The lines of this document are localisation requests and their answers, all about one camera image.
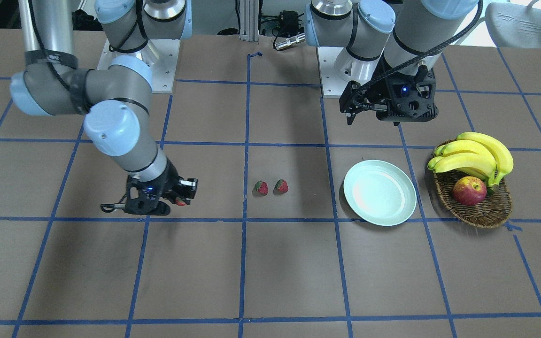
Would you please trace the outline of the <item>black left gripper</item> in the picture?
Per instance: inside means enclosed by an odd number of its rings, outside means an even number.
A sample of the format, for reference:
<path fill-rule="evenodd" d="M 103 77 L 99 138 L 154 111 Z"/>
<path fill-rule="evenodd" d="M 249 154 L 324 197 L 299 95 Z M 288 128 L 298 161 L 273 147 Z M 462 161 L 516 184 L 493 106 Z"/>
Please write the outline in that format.
<path fill-rule="evenodd" d="M 385 71 L 384 57 L 378 56 L 378 58 L 379 63 L 374 71 L 372 79 Z M 355 116 L 367 110 L 375 111 L 377 118 L 389 117 L 388 113 L 391 99 L 388 97 L 385 81 L 380 80 L 370 86 L 369 89 L 357 92 L 363 85 L 364 84 L 359 84 L 356 81 L 348 82 L 344 88 L 343 94 L 339 98 L 339 111 L 346 116 L 347 125 L 352 125 Z"/>

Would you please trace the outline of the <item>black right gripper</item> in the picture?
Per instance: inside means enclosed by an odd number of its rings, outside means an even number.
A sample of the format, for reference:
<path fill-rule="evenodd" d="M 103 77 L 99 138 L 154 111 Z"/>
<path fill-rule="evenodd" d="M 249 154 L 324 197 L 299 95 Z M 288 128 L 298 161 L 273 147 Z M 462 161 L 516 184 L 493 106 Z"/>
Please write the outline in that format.
<path fill-rule="evenodd" d="M 165 169 L 165 183 L 163 184 L 161 197 L 171 202 L 179 199 L 183 202 L 191 202 L 195 199 L 198 190 L 198 179 L 185 179 L 178 175 L 178 170 L 172 162 L 167 160 Z"/>

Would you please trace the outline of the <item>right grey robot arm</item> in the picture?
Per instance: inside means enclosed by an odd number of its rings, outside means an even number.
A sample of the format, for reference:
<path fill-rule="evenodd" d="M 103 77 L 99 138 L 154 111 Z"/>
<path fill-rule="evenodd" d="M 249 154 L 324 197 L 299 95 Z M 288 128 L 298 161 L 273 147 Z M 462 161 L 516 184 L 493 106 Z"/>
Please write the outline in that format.
<path fill-rule="evenodd" d="M 94 146 L 150 200 L 189 204 L 197 181 L 181 178 L 149 133 L 152 69 L 134 53 L 156 33 L 189 36 L 190 6 L 184 0 L 98 0 L 99 21 L 120 54 L 106 69 L 92 70 L 78 65 L 67 0 L 21 0 L 26 67 L 12 76 L 13 102 L 33 116 L 82 115 Z"/>

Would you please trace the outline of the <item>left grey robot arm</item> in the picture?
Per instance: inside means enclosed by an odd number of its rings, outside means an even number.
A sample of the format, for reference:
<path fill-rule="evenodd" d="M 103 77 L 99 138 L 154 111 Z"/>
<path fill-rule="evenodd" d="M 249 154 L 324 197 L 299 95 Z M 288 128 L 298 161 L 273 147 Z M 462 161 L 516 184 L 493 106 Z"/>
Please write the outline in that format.
<path fill-rule="evenodd" d="M 437 58 L 482 7 L 480 0 L 312 0 L 304 32 L 310 46 L 340 48 L 334 69 L 345 81 L 339 109 L 348 124 L 363 111 L 395 125 L 423 123 L 439 113 Z"/>

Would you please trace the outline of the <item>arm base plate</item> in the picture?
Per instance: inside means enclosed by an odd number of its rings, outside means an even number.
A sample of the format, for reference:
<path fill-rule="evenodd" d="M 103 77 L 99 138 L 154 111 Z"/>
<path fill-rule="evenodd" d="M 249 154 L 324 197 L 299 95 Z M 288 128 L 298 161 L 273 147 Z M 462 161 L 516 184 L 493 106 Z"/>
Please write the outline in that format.
<path fill-rule="evenodd" d="M 323 98 L 340 98 L 346 84 L 356 81 L 363 85 L 369 82 L 379 63 L 379 58 L 362 61 L 351 56 L 344 47 L 318 47 L 318 70 Z"/>
<path fill-rule="evenodd" d="M 101 52 L 98 71 L 112 70 L 116 89 L 141 90 L 148 82 L 150 92 L 172 94 L 178 65 L 180 40 L 148 40 L 136 46 L 111 49 L 107 40 Z"/>

